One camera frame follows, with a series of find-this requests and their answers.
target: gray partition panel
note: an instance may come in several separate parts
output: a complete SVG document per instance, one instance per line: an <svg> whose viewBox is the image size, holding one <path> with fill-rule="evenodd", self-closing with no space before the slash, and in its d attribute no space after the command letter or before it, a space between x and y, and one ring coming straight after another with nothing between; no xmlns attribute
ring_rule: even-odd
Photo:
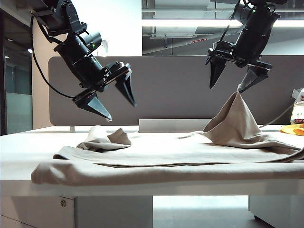
<svg viewBox="0 0 304 228"><path fill-rule="evenodd" d="M137 125L139 119L212 118L236 91L246 68L227 63L220 80L209 89L209 66L205 56L98 57L102 65L116 60L132 66L132 107L114 83L98 97L111 113L112 122L78 109L73 102L50 89L50 120L57 126ZM304 56L264 56L273 64L270 78L245 91L242 96L258 124L281 114L293 103L294 88L304 87ZM49 61L49 81L60 91L76 95L82 89L61 57ZM291 110L278 120L288 124Z"/></svg>

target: table surface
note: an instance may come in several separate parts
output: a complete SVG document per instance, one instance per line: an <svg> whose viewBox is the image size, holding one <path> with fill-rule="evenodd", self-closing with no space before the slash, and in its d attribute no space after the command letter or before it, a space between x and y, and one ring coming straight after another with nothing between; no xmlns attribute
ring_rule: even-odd
<svg viewBox="0 0 304 228"><path fill-rule="evenodd" d="M114 132L120 126L105 126ZM83 142L90 126L48 127L0 137L0 185L5 196L107 196L107 195L274 195L304 194L304 179L273 180L215 180L180 181L171 183L70 187L50 184L33 184L30 175L37 165L52 159L63 146L76 147ZM132 134L138 126L124 126ZM279 125L263 131L297 147L304 147L302 136L280 133Z"/></svg>

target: orange object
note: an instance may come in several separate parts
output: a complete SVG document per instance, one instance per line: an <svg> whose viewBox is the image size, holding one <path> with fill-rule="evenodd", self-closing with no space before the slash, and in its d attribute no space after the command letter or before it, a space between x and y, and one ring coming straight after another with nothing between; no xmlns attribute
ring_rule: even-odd
<svg viewBox="0 0 304 228"><path fill-rule="evenodd" d="M283 126L280 132L304 136L304 123Z"/></svg>

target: white cabinet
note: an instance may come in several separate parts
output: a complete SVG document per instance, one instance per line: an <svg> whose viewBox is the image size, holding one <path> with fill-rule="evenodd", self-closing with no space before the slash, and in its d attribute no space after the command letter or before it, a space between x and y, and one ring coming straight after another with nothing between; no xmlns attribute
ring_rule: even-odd
<svg viewBox="0 0 304 228"><path fill-rule="evenodd" d="M152 228L153 196L2 197L0 212L1 228Z"/></svg>
<svg viewBox="0 0 304 228"><path fill-rule="evenodd" d="M74 228L75 223L74 200L63 197L1 197L0 212L36 228Z"/></svg>
<svg viewBox="0 0 304 228"><path fill-rule="evenodd" d="M249 210L275 228L304 227L304 196L249 196Z"/></svg>
<svg viewBox="0 0 304 228"><path fill-rule="evenodd" d="M34 228L32 226L29 226L27 224L18 222L16 220L13 220L13 219L10 219L10 218L4 217L4 216L0 216L0 224L1 224L1 227L3 227L3 228L6 228L6 227L8 227L8 228Z"/></svg>

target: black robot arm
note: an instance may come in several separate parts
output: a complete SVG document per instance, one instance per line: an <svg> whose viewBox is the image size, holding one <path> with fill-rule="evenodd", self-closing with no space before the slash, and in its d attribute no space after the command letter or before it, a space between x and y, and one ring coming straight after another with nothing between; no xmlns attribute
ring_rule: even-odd
<svg viewBox="0 0 304 228"><path fill-rule="evenodd" d="M268 78L267 73L272 65L260 61L261 53L269 40L273 24L280 18L273 9L274 5L269 3L284 4L286 2L287 0L238 1L231 19L241 22L244 28L235 43L221 39L215 48L208 50L206 65L210 63L210 88L219 79L227 61L234 62L237 67L248 66L247 74L237 88L240 92Z"/></svg>
<svg viewBox="0 0 304 228"><path fill-rule="evenodd" d="M80 22L71 0L40 0L32 11L31 29L33 29L33 17L36 18L46 39L58 44L54 51L64 59L80 81L80 86L86 88L73 97L73 102L79 108L101 115L108 121L112 120L109 112L98 100L96 91L103 92L113 81L116 81L115 86L123 96L136 106L131 87L130 65L115 62L102 67L92 54L102 43L101 35L99 32L93 34L87 32L87 24ZM55 38L60 34L67 34L65 41Z"/></svg>

